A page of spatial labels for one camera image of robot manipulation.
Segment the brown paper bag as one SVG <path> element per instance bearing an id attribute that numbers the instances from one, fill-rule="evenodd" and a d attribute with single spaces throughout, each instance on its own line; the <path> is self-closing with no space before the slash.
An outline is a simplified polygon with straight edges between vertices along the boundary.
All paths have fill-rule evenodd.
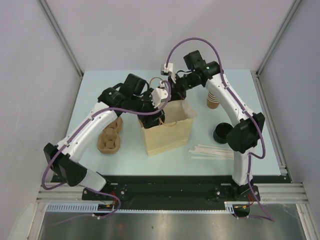
<path id="1" fill-rule="evenodd" d="M 151 157 L 186 145 L 196 116 L 186 100 L 174 100 L 164 107 L 164 120 L 158 125 L 144 128 L 139 120 L 147 155 Z"/>

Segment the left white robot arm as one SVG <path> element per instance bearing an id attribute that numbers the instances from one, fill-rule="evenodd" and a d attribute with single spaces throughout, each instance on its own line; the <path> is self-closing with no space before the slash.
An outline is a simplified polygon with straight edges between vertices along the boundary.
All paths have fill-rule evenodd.
<path id="1" fill-rule="evenodd" d="M 88 116 L 72 133 L 57 144 L 48 143 L 44 147 L 48 163 L 44 172 L 52 170 L 70 187 L 79 185 L 93 191 L 98 199 L 107 199 L 111 193 L 107 180 L 79 163 L 87 147 L 122 113 L 146 118 L 147 126 L 154 126 L 163 118 L 163 108 L 170 99 L 171 84 L 167 80 L 162 80 L 159 87 L 151 88 L 146 80 L 128 74 L 123 83 L 101 93 Z"/>

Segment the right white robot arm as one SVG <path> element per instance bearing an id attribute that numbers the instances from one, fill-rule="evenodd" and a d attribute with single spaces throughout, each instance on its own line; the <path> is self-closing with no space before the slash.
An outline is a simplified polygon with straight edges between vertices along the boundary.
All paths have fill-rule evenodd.
<path id="1" fill-rule="evenodd" d="M 242 201 L 249 194 L 246 185 L 253 178 L 251 156 L 258 142 L 263 141 L 265 116 L 261 112 L 253 112 L 245 105 L 218 62 L 206 62 L 198 50 L 190 52 L 183 59 L 188 69 L 184 76 L 180 77 L 169 61 L 162 65 L 161 74 L 168 77 L 173 100 L 185 99 L 188 90 L 203 86 L 219 101 L 231 122 L 231 130 L 225 139 L 233 150 L 232 181 L 236 185 L 230 188 L 230 194 L 235 200 Z"/>

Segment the brown pulp cup carrier stack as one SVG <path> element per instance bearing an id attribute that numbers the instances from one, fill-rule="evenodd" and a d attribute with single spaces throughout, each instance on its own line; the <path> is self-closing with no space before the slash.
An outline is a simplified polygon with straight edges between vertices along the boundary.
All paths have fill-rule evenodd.
<path id="1" fill-rule="evenodd" d="M 120 150 L 121 138 L 120 132 L 123 129 L 123 119 L 118 117 L 112 123 L 107 125 L 97 140 L 97 149 L 102 154 L 115 154 Z"/>

